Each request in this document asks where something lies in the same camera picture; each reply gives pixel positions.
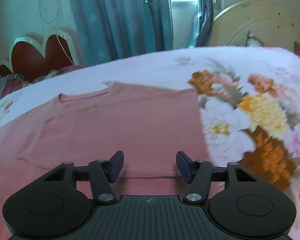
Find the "pink knit shirt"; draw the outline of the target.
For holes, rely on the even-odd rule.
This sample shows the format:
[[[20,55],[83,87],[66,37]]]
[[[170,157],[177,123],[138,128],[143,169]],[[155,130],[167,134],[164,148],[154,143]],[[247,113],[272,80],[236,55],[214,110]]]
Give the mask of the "pink knit shirt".
[[[177,152],[210,160],[193,89],[113,83],[82,95],[59,94],[0,127],[0,239],[10,232],[5,200],[59,164],[77,166],[122,151],[119,194],[181,191]]]

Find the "pile of colourful clothes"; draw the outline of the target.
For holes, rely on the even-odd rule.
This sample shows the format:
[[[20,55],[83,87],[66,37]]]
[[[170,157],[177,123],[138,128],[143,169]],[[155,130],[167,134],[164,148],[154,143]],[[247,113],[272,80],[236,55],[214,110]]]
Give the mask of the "pile of colourful clothes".
[[[60,76],[74,70],[81,69],[81,66],[67,66],[60,70],[51,70],[47,75],[40,76],[33,81],[26,81],[25,77],[21,74],[9,74],[0,78],[0,100],[15,91],[18,91],[28,85],[38,83],[50,79],[55,76]]]

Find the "floral white bed blanket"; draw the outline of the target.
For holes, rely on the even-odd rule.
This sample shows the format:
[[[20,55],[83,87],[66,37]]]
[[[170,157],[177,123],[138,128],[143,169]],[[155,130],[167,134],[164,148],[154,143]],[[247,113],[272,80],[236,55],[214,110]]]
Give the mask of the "floral white bed blanket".
[[[298,56],[279,48],[208,47],[82,68],[8,95],[0,102],[0,127],[59,94],[93,93],[115,82],[195,90],[206,161],[238,163],[255,181],[231,179],[228,188],[212,182],[206,202],[185,203],[190,185],[180,173],[179,193],[119,194],[122,168],[111,184],[117,202],[97,203],[88,181],[75,189],[45,182],[51,169],[5,200],[7,239],[300,239]]]

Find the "red heart-shaped headboard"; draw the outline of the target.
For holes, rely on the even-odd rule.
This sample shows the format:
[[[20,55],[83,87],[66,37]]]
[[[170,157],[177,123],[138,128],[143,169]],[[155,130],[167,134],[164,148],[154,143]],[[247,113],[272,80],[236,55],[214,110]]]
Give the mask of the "red heart-shaped headboard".
[[[0,64],[0,77],[20,74],[33,81],[52,70],[80,65],[76,46],[69,33],[56,29],[46,34],[42,42],[29,36],[16,38],[8,59]]]

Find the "blue-grey window curtain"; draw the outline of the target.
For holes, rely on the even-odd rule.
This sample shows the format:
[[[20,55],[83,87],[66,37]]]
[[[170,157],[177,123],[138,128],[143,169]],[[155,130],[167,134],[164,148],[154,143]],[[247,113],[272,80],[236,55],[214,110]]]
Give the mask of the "blue-grey window curtain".
[[[70,0],[86,64],[173,48],[171,0]]]

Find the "cream round headboard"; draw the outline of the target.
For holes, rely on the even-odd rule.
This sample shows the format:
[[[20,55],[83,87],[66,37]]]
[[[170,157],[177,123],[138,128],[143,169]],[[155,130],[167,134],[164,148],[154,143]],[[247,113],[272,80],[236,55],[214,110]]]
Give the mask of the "cream round headboard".
[[[214,19],[210,46],[242,46],[249,43],[300,48],[300,24],[278,4],[247,0],[231,5]]]

